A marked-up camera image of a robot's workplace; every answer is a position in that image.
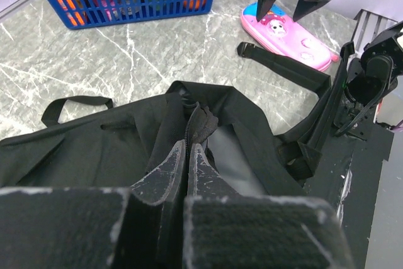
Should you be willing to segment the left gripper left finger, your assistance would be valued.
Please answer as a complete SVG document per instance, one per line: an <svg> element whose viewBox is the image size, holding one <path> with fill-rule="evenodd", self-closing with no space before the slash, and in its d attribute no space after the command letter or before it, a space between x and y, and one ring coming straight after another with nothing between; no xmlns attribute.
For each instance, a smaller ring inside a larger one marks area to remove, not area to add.
<svg viewBox="0 0 403 269"><path fill-rule="evenodd" d="M126 188L1 190L2 268L180 268L186 151Z"/></svg>

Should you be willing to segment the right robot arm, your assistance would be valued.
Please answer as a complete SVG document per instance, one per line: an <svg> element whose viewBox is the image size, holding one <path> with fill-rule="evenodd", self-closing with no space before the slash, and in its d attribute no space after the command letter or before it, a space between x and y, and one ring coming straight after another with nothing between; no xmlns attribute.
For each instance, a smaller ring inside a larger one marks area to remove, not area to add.
<svg viewBox="0 0 403 269"><path fill-rule="evenodd" d="M276 0L258 0L259 19L267 13ZM298 0L293 13L295 21L318 10L331 0ZM396 23L379 34L363 47L363 54L356 63L360 73L345 82L344 92L348 98L364 107L354 117L338 127L336 137L347 134L376 106L397 84L397 76L402 75L402 46L398 39L402 36L402 22Z"/></svg>

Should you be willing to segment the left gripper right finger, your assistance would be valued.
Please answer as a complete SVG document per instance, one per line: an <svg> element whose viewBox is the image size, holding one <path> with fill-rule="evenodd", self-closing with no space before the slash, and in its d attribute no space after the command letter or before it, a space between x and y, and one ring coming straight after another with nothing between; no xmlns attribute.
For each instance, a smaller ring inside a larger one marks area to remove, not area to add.
<svg viewBox="0 0 403 269"><path fill-rule="evenodd" d="M324 200L238 194L190 152L184 200L185 268L353 268L339 220Z"/></svg>

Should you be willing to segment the black backpack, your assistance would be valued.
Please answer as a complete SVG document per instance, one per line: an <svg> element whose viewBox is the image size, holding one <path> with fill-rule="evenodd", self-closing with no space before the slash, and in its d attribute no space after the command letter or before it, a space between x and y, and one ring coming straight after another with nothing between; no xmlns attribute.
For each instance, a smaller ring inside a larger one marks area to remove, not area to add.
<svg viewBox="0 0 403 269"><path fill-rule="evenodd" d="M72 101L106 110L59 123L65 99L49 104L45 128L1 141L1 186L130 186L167 157L173 145L204 143L230 127L240 153L265 194L301 196L314 176L339 102L353 42L343 45L336 77L289 57L242 42L239 56L254 60L314 92L312 111L284 134L274 135L262 109L232 86L175 81L164 94L116 107L109 98Z"/></svg>

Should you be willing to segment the pink pencil case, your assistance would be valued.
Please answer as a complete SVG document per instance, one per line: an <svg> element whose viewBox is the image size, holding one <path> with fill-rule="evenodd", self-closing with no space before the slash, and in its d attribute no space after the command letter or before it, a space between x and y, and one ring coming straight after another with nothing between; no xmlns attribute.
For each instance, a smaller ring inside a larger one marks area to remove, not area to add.
<svg viewBox="0 0 403 269"><path fill-rule="evenodd" d="M266 50L300 61L318 71L325 71L339 60L325 44L294 22L281 8L273 5L261 19L256 19L258 5L243 9L243 29Z"/></svg>

